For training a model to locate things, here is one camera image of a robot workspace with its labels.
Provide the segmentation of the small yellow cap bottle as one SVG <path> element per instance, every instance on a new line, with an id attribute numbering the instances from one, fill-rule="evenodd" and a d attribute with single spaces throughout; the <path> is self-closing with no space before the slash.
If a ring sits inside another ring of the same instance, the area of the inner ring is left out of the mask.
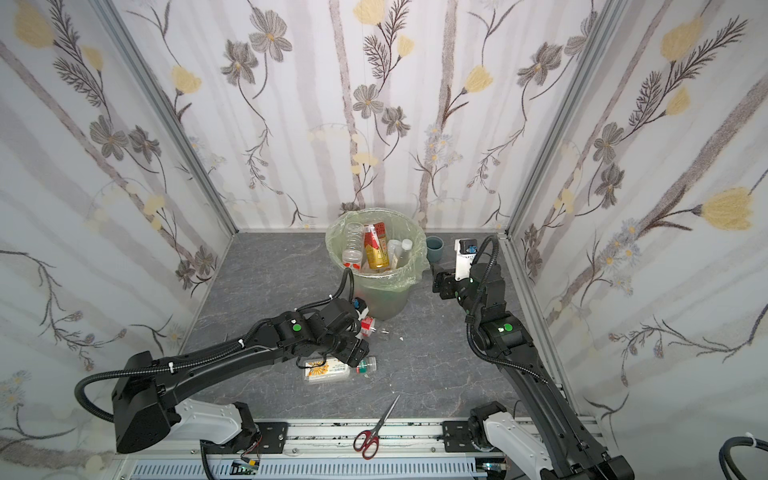
<path id="1" fill-rule="evenodd" d="M 375 318 L 366 316 L 360 321 L 360 334 L 364 337 L 386 336 L 390 334 L 390 331 L 379 326 Z"/>

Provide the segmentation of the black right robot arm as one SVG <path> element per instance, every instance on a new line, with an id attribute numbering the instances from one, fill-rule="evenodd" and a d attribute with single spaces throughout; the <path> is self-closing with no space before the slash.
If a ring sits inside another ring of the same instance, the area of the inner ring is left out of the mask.
<path id="1" fill-rule="evenodd" d="M 510 411 L 488 404 L 468 421 L 476 447 L 500 450 L 530 479 L 634 478 L 628 461 L 611 455 L 587 430 L 546 370 L 533 337 L 508 310 L 498 238 L 459 239 L 455 247 L 454 269 L 433 268 L 432 290 L 457 301 L 469 348 L 511 383 L 537 429 L 530 434 Z"/>

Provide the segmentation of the clear bottle red white label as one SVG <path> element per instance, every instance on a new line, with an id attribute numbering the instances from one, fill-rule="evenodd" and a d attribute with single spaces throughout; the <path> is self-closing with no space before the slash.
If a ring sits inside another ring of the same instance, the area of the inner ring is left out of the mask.
<path id="1" fill-rule="evenodd" d="M 364 226 L 359 222 L 349 222 L 344 231 L 344 248 L 341 254 L 342 264 L 353 270 L 360 270 L 365 259 Z"/>

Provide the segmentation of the clear square bottle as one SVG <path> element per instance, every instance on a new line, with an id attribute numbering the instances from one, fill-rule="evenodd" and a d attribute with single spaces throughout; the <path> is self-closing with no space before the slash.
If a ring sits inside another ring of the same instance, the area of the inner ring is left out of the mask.
<path id="1" fill-rule="evenodd" d="M 403 268 L 408 264 L 411 253 L 413 250 L 413 241 L 411 239 L 403 239 L 400 244 L 400 254 L 398 256 L 398 267 Z"/>

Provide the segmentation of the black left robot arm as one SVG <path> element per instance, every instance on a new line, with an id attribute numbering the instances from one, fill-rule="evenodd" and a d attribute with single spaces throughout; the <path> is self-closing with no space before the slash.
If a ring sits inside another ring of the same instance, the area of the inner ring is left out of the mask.
<path id="1" fill-rule="evenodd" d="M 178 432 L 190 416 L 182 404 L 198 392 L 257 368 L 313 355 L 356 367 L 368 355 L 359 338 L 364 302 L 354 296 L 354 274 L 345 269 L 328 298 L 255 323 L 245 334 L 189 354 L 155 359 L 133 355 L 124 369 L 97 373 L 74 388 L 78 404 L 109 422 L 116 450 L 136 453 Z"/>

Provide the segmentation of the red cap white bottle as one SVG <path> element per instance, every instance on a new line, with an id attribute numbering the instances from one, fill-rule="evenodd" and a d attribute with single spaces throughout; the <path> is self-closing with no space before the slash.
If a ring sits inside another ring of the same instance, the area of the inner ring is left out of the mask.
<path id="1" fill-rule="evenodd" d="M 387 253 L 389 266 L 392 270 L 398 268 L 400 256 L 402 254 L 402 243 L 400 240 L 392 239 L 387 243 Z"/>

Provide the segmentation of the yellow tea bottle red label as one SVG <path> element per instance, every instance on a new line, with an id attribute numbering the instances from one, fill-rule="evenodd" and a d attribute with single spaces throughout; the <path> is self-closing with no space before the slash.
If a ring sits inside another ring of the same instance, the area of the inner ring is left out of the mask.
<path id="1" fill-rule="evenodd" d="M 384 222 L 364 225 L 363 244 L 368 265 L 372 270 L 380 271 L 390 267 Z"/>

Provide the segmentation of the sunflower label bottle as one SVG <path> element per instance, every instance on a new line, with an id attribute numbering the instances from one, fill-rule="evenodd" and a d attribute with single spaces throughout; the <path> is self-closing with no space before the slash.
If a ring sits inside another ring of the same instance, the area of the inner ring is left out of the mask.
<path id="1" fill-rule="evenodd" d="M 310 384 L 331 383 L 346 380 L 354 375 L 367 375 L 377 370 L 375 357 L 363 359 L 356 367 L 341 362 L 336 358 L 310 359 L 303 364 L 303 379 Z"/>

